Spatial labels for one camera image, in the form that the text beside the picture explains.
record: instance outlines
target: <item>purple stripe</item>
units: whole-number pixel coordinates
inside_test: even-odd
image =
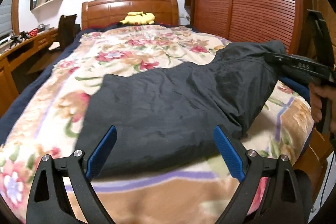
[[[43,122],[44,122],[45,118],[47,117],[47,113],[49,112],[50,107],[52,106],[53,102],[56,100],[57,96],[58,96],[59,93],[61,92],[62,87],[63,87],[63,86],[65,85],[65,83],[70,79],[70,76],[71,76],[71,75],[69,75],[68,78],[63,82],[62,86],[59,88],[58,92],[56,93],[56,95],[53,97],[52,101],[51,101],[50,104],[48,105],[46,111],[43,113],[43,118],[42,118],[41,122],[39,123],[39,126],[38,126],[37,130],[36,130],[35,133],[34,133],[34,139],[36,139],[36,138],[38,137],[38,135],[40,134],[41,127],[42,127],[42,125],[43,125]]]
[[[292,96],[288,103],[279,111],[278,115],[277,115],[277,130],[275,133],[275,140],[277,142],[280,141],[280,133],[281,133],[281,115],[285,112],[285,110],[291,105],[291,103],[294,101],[294,97]]]
[[[190,172],[190,171],[173,171],[163,175],[142,179],[130,180],[125,183],[122,181],[104,182],[101,185],[93,185],[96,192],[113,193],[121,191],[131,191],[137,188],[144,188],[155,184],[162,183],[174,178],[191,179],[191,180],[213,180],[217,178],[213,172]],[[66,185],[67,192],[73,192],[71,185]]]

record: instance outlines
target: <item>black cable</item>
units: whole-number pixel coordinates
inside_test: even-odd
[[[329,178],[329,175],[330,175],[331,167],[333,166],[334,157],[335,157],[335,152],[334,152],[333,157],[331,159],[331,163],[330,163],[327,179],[325,180],[325,183],[324,183],[324,187],[323,187],[323,191],[322,191],[322,197],[321,197],[321,200],[320,200],[320,209],[322,207],[323,195],[324,195],[324,191],[325,191],[326,186],[327,186],[327,181],[328,181],[328,178]]]

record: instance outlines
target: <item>pink flower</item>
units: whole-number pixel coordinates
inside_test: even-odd
[[[160,36],[161,37],[172,37],[174,34],[172,32],[170,33],[161,33]]]
[[[134,40],[134,39],[130,39],[127,41],[128,44],[130,44],[131,46],[143,46],[146,43],[146,40]]]
[[[290,89],[286,85],[284,85],[283,87],[278,86],[278,90],[281,90],[282,92],[287,93],[287,94],[292,94],[293,93],[293,90]]]
[[[27,198],[24,169],[23,162],[13,163],[8,159],[0,173],[0,192],[10,208],[18,208]]]
[[[91,32],[90,33],[91,37],[100,37],[100,35],[101,35],[101,32]]]
[[[268,177],[264,177],[260,179],[257,192],[255,193],[254,199],[252,201],[251,207],[247,215],[253,213],[259,208],[261,204],[261,200],[263,199],[263,196],[264,196],[264,192],[265,192],[266,185],[267,185],[267,180],[268,180]]]
[[[58,64],[58,67],[59,68],[67,68],[67,67],[72,66],[73,63],[74,63],[73,61],[64,61],[64,62],[61,62],[60,64]]]
[[[85,92],[78,94],[78,99],[81,101],[81,108],[77,110],[77,112],[74,114],[72,118],[72,122],[78,122],[80,119],[84,118],[86,108],[89,104],[89,101],[91,99],[91,96]]]
[[[190,49],[192,52],[197,52],[197,53],[200,53],[200,52],[208,52],[205,48],[201,47],[201,46],[193,46],[191,49]]]
[[[70,70],[68,70],[68,74],[73,74],[76,70],[78,70],[79,69],[79,67],[73,67],[73,68],[71,68]]]
[[[144,46],[146,44],[153,44],[153,41],[148,39],[130,39],[127,41],[127,43],[131,46]]]
[[[59,149],[58,147],[53,147],[49,153],[52,156],[53,159],[57,159],[61,156],[61,149]]]
[[[111,51],[111,52],[99,52],[96,57],[97,61],[110,62],[114,59],[122,59],[132,56],[132,52],[120,52],[120,51]]]
[[[159,62],[154,62],[154,63],[145,63],[141,62],[140,63],[140,70],[149,70],[149,69],[154,69],[155,66],[158,66],[160,63]]]
[[[133,29],[135,31],[141,31],[142,27],[141,26],[134,26]]]
[[[155,42],[159,46],[167,46],[167,45],[170,45],[172,43],[169,40],[156,40]]]

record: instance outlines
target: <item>blue gripper pad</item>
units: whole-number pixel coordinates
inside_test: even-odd
[[[244,153],[244,150],[246,151],[246,149],[239,140],[233,139],[231,136],[229,136],[229,133],[225,135],[223,130],[224,128],[222,126],[216,126],[213,130],[215,144],[220,154],[222,155],[231,176],[239,180],[239,182],[242,182],[246,175],[246,170],[244,172],[246,165],[241,157],[246,157]],[[239,156],[239,153],[232,144],[238,146],[237,149],[239,150],[241,156]]]
[[[99,175],[100,170],[106,162],[107,157],[110,155],[116,141],[117,130],[114,126],[111,126],[87,161],[85,176],[88,181],[91,181]]]

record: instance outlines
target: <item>wooden headboard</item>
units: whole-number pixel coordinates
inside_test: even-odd
[[[131,11],[153,13],[157,23],[179,24],[177,0],[94,0],[82,4],[82,29],[106,27]]]

